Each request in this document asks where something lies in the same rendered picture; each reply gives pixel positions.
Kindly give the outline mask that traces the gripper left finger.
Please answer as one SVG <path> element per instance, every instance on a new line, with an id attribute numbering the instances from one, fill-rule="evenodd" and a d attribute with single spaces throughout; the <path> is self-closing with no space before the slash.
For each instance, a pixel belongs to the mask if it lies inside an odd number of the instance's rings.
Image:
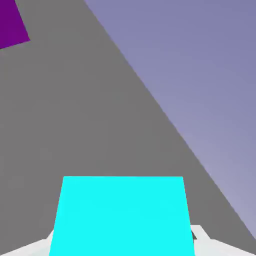
<path id="1" fill-rule="evenodd" d="M 47 238 L 33 242 L 0 256 L 49 256 L 54 231 Z"/>

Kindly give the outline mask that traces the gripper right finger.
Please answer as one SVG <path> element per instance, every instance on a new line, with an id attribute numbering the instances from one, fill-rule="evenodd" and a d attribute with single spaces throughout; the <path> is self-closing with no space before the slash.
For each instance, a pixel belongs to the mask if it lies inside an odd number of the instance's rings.
<path id="1" fill-rule="evenodd" d="M 232 245 L 211 239 L 201 225 L 191 225 L 195 256 L 256 256 Z"/>

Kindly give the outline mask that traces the small cyan cube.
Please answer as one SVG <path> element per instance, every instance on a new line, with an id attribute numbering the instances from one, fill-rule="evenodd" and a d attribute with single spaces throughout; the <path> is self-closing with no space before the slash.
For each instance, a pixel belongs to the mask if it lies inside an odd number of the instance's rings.
<path id="1" fill-rule="evenodd" d="M 49 256 L 195 256 L 180 176 L 65 176 Z"/>

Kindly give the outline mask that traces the large purple box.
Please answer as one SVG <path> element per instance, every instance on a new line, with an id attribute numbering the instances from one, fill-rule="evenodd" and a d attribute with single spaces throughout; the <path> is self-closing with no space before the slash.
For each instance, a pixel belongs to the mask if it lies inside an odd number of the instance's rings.
<path id="1" fill-rule="evenodd" d="M 0 0 L 0 50 L 29 41 L 15 0 Z"/>

